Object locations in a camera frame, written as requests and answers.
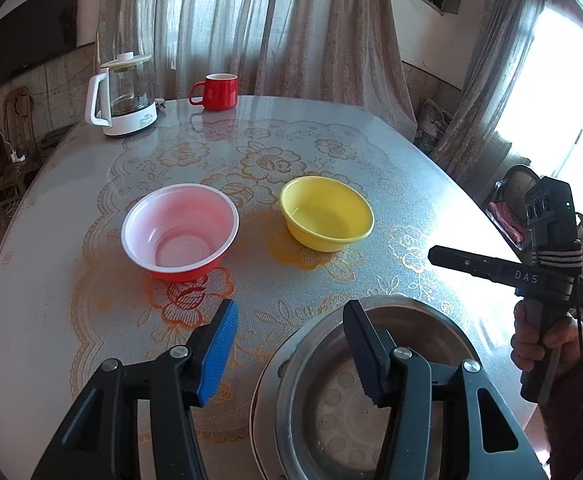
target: wooden chair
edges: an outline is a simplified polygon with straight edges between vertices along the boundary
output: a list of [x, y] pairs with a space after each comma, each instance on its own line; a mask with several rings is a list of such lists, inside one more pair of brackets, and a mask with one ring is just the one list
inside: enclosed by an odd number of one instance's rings
[[27, 191], [25, 177], [42, 166], [34, 137], [33, 107], [34, 101], [24, 86], [12, 90], [3, 103], [3, 131], [11, 145], [8, 145], [8, 150], [11, 152], [13, 148], [25, 155], [23, 162], [10, 162], [0, 175], [0, 214], [3, 222], [9, 222]]
[[524, 164], [516, 164], [507, 170], [507, 173], [505, 173], [502, 180], [494, 184], [491, 192], [489, 192], [481, 205], [482, 211], [492, 221], [500, 234], [503, 235], [503, 238], [507, 241], [521, 261], [526, 260], [524, 254], [529, 248], [531, 240], [526, 237], [522, 242], [514, 241], [510, 235], [507, 234], [502, 225], [498, 223], [496, 218], [488, 211], [487, 205], [490, 202], [505, 202], [512, 212], [514, 219], [520, 225], [524, 226], [526, 222], [525, 193], [539, 183], [539, 181], [540, 177], [532, 170], [532, 168], [525, 166]]

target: window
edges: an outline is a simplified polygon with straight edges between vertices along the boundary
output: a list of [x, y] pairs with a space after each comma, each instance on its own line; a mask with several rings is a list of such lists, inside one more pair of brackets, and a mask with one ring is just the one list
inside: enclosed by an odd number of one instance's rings
[[583, 28], [557, 10], [540, 14], [496, 129], [536, 173], [568, 182], [583, 213]]

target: floral tablecloth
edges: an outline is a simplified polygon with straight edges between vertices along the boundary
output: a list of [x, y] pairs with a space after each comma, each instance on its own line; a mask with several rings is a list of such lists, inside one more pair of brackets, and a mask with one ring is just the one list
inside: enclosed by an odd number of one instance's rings
[[[472, 339], [519, 419], [529, 417], [507, 357], [512, 291], [427, 261], [436, 243], [513, 254], [428, 158], [354, 107], [242, 96], [235, 110], [198, 111], [169, 102], [152, 127], [123, 139], [79, 125], [17, 212], [0, 250], [0, 466], [10, 478], [29, 477], [105, 358], [140, 362], [184, 344], [229, 297], [240, 306], [238, 336], [195, 422], [204, 456], [236, 442], [241, 451], [226, 470], [212, 466], [212, 477], [253, 473], [245, 439], [259, 374], [298, 327], [349, 298], [402, 294], [438, 308]], [[362, 193], [375, 213], [371, 236], [334, 254], [298, 244], [278, 195], [307, 174]], [[180, 182], [222, 190], [240, 228], [220, 267], [196, 282], [165, 283], [127, 259], [120, 229], [142, 197]], [[139, 436], [151, 440], [146, 406]]]

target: red mug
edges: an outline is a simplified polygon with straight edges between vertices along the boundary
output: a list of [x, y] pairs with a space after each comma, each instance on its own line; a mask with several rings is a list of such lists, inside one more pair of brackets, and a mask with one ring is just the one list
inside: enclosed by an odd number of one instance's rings
[[[203, 98], [194, 101], [192, 95], [199, 86], [204, 86]], [[207, 110], [220, 112], [231, 110], [238, 104], [238, 76], [233, 74], [211, 74], [205, 81], [196, 83], [189, 92], [192, 105], [203, 105]]]

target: person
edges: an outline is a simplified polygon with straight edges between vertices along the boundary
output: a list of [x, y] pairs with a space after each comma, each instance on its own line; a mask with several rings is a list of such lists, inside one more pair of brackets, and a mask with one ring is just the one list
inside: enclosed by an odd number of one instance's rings
[[[516, 304], [515, 333], [511, 338], [511, 360], [523, 371], [531, 371], [545, 355], [539, 332], [527, 323], [533, 300]], [[555, 382], [549, 400], [540, 406], [547, 440], [551, 447], [549, 468], [552, 480], [573, 480], [583, 468], [583, 362], [578, 326], [572, 316], [557, 322], [543, 338], [547, 348], [562, 345]]]

